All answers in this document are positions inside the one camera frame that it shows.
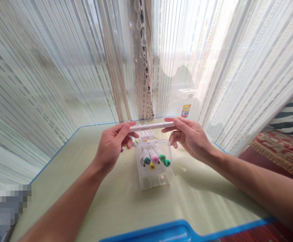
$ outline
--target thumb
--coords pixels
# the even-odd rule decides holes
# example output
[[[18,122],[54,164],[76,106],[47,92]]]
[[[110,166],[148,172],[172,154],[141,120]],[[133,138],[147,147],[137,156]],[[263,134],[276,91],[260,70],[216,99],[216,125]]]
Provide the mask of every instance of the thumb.
[[[192,128],[190,128],[185,122],[181,121],[178,118],[173,119],[173,123],[177,128],[179,128],[185,134],[188,134],[192,131]]]
[[[121,130],[118,132],[118,134],[116,135],[115,139],[118,140],[119,142],[122,142],[124,140],[124,138],[129,134],[130,131],[130,125],[129,124],[125,124]]]

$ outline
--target forearm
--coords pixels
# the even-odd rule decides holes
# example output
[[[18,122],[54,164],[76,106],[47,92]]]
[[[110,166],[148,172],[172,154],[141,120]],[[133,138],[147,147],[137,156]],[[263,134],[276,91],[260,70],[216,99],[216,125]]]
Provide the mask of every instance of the forearm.
[[[293,230],[292,179],[223,152],[206,163]]]
[[[21,238],[27,241],[74,241],[103,180],[89,167]]]

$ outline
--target table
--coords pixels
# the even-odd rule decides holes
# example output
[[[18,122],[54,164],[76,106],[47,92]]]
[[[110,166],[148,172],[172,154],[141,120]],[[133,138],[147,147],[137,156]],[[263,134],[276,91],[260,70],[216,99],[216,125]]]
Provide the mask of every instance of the table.
[[[83,173],[94,158],[102,131],[113,125],[81,127],[60,149],[33,181],[32,202],[18,220],[11,241],[17,241]],[[153,131],[157,138],[169,138],[160,129]],[[212,168],[186,151],[172,148],[172,156],[170,185],[143,191],[135,148],[125,148],[102,182],[76,240],[99,241],[178,219],[185,219],[208,239],[268,223],[270,214],[265,209]]]

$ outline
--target rug fringe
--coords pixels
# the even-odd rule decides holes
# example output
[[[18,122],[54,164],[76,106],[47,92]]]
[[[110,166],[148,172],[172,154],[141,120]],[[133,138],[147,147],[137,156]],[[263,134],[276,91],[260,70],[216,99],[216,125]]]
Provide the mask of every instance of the rug fringe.
[[[286,161],[284,158],[278,156],[273,151],[269,150],[265,146],[261,145],[256,140],[253,140],[250,144],[250,146],[255,149],[258,153],[264,155],[266,158],[268,158],[273,163],[277,164],[278,166],[282,167],[286,171],[288,171],[290,174],[293,175],[293,164]]]

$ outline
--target hand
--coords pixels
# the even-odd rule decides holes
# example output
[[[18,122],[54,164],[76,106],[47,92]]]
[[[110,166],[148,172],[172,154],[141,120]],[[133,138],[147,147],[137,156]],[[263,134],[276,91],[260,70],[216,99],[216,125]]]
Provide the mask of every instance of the hand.
[[[162,129],[162,133],[176,129],[169,138],[170,145],[175,149],[179,142],[193,158],[200,161],[207,161],[216,151],[198,122],[182,117],[165,118],[164,121],[175,124],[174,127]]]
[[[137,133],[129,133],[130,127],[136,125],[136,121],[120,123],[102,133],[99,141],[96,157],[91,163],[93,170],[100,172],[104,178],[115,166],[120,150],[124,145],[132,147],[132,137],[138,138]]]

